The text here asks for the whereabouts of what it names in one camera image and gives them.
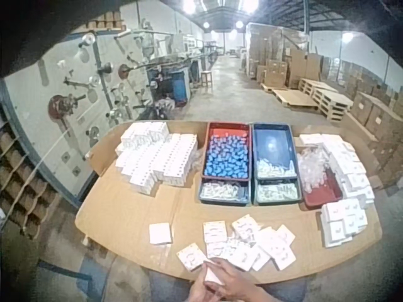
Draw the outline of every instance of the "blue tray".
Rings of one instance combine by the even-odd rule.
[[[217,180],[212,180],[212,179],[201,179],[201,183],[199,186],[199,191],[198,191],[198,198],[202,203],[205,204],[215,204],[215,205],[221,205],[221,206],[246,206],[248,204],[251,204],[251,182],[250,181],[221,181],[219,180],[218,182],[236,182],[241,186],[241,190],[238,192],[238,199],[237,200],[219,200],[219,199],[203,199],[201,197],[202,195],[202,188],[203,185],[207,182],[217,182]]]
[[[258,180],[298,179],[297,153],[290,126],[285,124],[253,124],[254,178]],[[288,167],[292,161],[296,176],[258,177],[258,160]]]
[[[279,200],[279,201],[265,201],[261,202],[258,199],[258,185],[268,185],[268,184],[289,184],[289,183],[294,183],[297,187],[297,194],[298,197],[297,199],[289,199],[289,200]],[[297,178],[289,178],[289,179],[275,179],[275,180],[265,180],[265,181],[259,181],[256,180],[254,181],[254,188],[253,188],[253,203],[258,206],[279,206],[283,204],[294,204],[294,203],[299,203],[302,200],[302,192],[301,192],[301,187],[299,180]]]

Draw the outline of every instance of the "cardboard sheet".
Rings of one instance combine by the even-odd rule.
[[[264,227],[278,228],[285,225],[296,238],[292,249],[295,263],[284,271],[277,271],[273,263],[248,276],[258,284],[285,281],[314,274],[336,266],[358,255],[381,239],[382,229],[375,207],[369,208],[368,227],[352,242],[334,249],[325,249],[319,227],[318,211],[302,211],[298,204],[286,206],[250,206],[238,208],[213,206],[200,203],[197,190],[200,173],[192,174],[184,188],[161,184],[155,197],[135,193],[112,164],[116,158],[118,137],[130,124],[123,124],[111,131],[92,149],[89,161],[101,177],[83,202],[76,217],[76,226],[88,237],[108,250],[155,271],[183,279],[195,279],[198,270],[188,272],[176,253],[195,242],[203,251],[203,223],[225,220],[230,224],[250,214]],[[170,131],[197,133],[199,147],[204,146],[207,123],[169,121]],[[353,144],[367,170],[373,171],[373,155],[354,134],[335,127],[293,127],[293,134],[340,134]],[[173,244],[156,246],[149,243],[149,225],[168,222],[171,225]]]

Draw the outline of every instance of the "stack of white boxes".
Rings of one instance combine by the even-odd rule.
[[[140,193],[150,195],[157,181],[184,186],[197,137],[169,134],[166,123],[132,124],[116,148],[116,168]]]
[[[322,207],[321,222],[326,247],[335,247],[353,239],[368,224],[365,209],[374,203],[370,181],[354,147],[339,135],[301,135],[306,145],[322,145],[329,156],[344,199]]]
[[[356,198],[324,204],[321,222],[327,248],[352,241],[353,236],[362,232],[368,224],[365,210],[361,209]]]

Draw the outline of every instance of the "blue container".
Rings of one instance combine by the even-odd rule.
[[[172,86],[174,90],[174,100],[176,102],[187,102],[188,97],[186,95],[186,84],[184,82],[184,72],[171,72]]]
[[[302,200],[297,153],[291,127],[286,124],[253,124],[253,167],[254,197],[258,205],[279,205],[297,203]],[[273,165],[289,167],[293,162],[296,176],[258,177],[258,160],[266,159]],[[258,185],[294,183],[297,187],[297,199],[262,202],[258,200]]]
[[[251,182],[249,181],[242,181],[236,182],[240,185],[241,189],[238,191],[238,197],[235,200],[227,201],[227,200],[219,200],[219,199],[206,199],[202,198],[202,189],[203,185],[208,182],[217,182],[211,179],[201,179],[201,183],[199,186],[198,197],[202,203],[205,204],[214,204],[219,206],[247,206],[251,205],[252,198],[251,198]]]

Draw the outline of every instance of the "finger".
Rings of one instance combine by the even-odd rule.
[[[206,279],[207,275],[207,266],[205,264],[201,265],[201,271],[199,276],[197,276],[195,283],[203,284],[204,279]]]
[[[225,259],[213,258],[213,261],[222,267],[228,274],[233,275],[236,273],[236,268]]]
[[[210,288],[215,293],[216,297],[219,297],[220,299],[225,297],[225,288],[221,285],[210,281],[205,281],[204,285]]]
[[[219,278],[223,283],[225,283],[225,280],[228,279],[228,274],[220,267],[216,266],[213,263],[210,262],[204,262],[205,265],[212,270],[212,272]]]

